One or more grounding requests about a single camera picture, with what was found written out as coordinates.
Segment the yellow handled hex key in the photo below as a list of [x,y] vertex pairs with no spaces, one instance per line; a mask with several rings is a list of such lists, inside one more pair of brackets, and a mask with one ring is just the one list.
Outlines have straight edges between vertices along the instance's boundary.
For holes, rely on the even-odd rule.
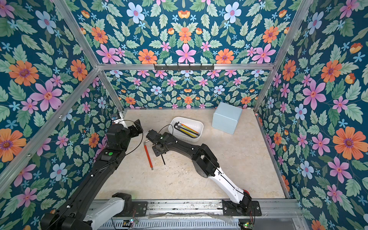
[[197,138],[197,137],[198,137],[196,134],[191,133],[191,132],[189,132],[189,131],[187,131],[187,130],[185,130],[185,129],[180,128],[180,129],[178,129],[178,130],[179,130],[180,132],[182,132],[182,133],[186,134],[187,136],[189,136],[189,137],[193,138],[193,139],[195,139],[195,138]]

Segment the orange handled hex key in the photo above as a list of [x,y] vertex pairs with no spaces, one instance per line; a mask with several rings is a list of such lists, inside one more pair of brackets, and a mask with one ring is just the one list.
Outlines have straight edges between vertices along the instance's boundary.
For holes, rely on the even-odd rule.
[[192,129],[192,128],[190,128],[190,127],[188,127],[188,126],[184,125],[184,124],[181,124],[181,125],[182,125],[182,127],[186,128],[187,130],[190,130],[190,131],[192,131],[193,133],[195,133],[195,134],[197,134],[197,135],[200,135],[200,133],[199,133],[199,132],[197,132],[196,130],[194,130],[194,129]]

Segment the red handled hex key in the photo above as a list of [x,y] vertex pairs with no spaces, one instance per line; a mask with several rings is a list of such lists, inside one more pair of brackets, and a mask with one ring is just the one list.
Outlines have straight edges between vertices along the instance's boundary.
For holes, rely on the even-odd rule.
[[151,168],[151,170],[153,171],[154,168],[153,168],[153,164],[152,164],[152,161],[151,161],[151,158],[150,158],[150,155],[149,155],[149,150],[148,150],[148,147],[147,147],[147,143],[149,142],[149,140],[146,140],[144,141],[144,150],[146,152],[146,156],[147,156],[147,159],[148,159],[148,162],[149,162],[149,166]]

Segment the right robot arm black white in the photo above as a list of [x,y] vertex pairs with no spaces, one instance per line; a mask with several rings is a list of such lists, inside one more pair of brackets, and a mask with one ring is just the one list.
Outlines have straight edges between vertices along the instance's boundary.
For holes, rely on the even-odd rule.
[[152,149],[156,156],[174,151],[189,158],[196,172],[215,182],[228,195],[236,209],[248,211],[252,202],[251,196],[224,173],[217,158],[206,144],[194,145],[168,132],[160,134],[153,129],[148,132],[146,138],[153,144]]

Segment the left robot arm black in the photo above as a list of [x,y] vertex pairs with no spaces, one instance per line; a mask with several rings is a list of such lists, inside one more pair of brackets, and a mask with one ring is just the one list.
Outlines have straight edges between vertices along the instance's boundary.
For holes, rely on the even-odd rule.
[[113,124],[107,132],[107,144],[96,158],[86,178],[76,191],[54,213],[48,213],[40,221],[42,230],[97,230],[108,220],[122,212],[133,211],[132,196],[116,193],[99,208],[89,208],[107,179],[119,167],[126,156],[132,138],[143,133],[140,120],[129,127]]

